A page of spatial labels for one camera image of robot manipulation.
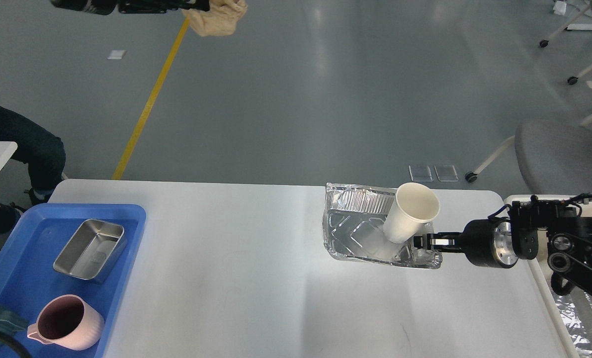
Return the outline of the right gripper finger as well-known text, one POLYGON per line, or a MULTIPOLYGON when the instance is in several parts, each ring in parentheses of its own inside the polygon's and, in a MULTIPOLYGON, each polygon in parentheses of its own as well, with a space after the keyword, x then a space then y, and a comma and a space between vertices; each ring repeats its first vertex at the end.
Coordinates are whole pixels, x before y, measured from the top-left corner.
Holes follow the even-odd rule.
POLYGON ((464 253, 461 233, 425 233, 413 237, 413 247, 441 253, 464 253))

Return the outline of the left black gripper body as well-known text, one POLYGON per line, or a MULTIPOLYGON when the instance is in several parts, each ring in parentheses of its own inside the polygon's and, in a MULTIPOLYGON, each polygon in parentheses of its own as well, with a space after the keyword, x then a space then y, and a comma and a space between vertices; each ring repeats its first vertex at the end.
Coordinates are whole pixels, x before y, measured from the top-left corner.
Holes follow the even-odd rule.
POLYGON ((114 12, 120 0, 51 0, 53 7, 80 13, 107 16, 114 12))

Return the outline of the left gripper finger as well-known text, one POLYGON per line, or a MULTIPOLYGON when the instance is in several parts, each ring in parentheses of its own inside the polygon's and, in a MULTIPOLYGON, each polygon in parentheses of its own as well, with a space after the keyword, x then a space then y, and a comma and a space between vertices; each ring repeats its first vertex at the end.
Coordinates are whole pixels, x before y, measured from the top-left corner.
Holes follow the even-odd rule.
POLYGON ((163 14, 178 9, 209 12, 209 0, 119 0, 118 11, 122 14, 163 14))

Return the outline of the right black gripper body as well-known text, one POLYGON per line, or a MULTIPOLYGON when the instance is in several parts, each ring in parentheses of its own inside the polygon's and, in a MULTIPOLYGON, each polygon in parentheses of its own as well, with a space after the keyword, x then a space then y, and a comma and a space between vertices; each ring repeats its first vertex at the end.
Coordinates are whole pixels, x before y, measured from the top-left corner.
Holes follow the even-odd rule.
POLYGON ((462 249, 477 267, 510 269, 520 259, 537 257, 537 229, 520 230, 509 222, 473 220, 462 231, 462 249))

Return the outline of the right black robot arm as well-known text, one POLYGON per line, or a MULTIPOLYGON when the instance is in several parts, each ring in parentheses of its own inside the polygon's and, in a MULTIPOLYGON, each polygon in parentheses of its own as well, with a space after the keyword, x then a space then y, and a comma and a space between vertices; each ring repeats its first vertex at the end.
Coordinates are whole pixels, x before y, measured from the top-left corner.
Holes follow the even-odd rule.
POLYGON ((509 269, 537 257, 537 234, 544 231, 553 292, 568 295, 577 287, 592 296, 592 217, 583 213, 591 202, 592 193, 555 200, 532 195, 470 221, 461 233, 421 234, 410 242, 416 249, 462 253, 477 267, 509 269))

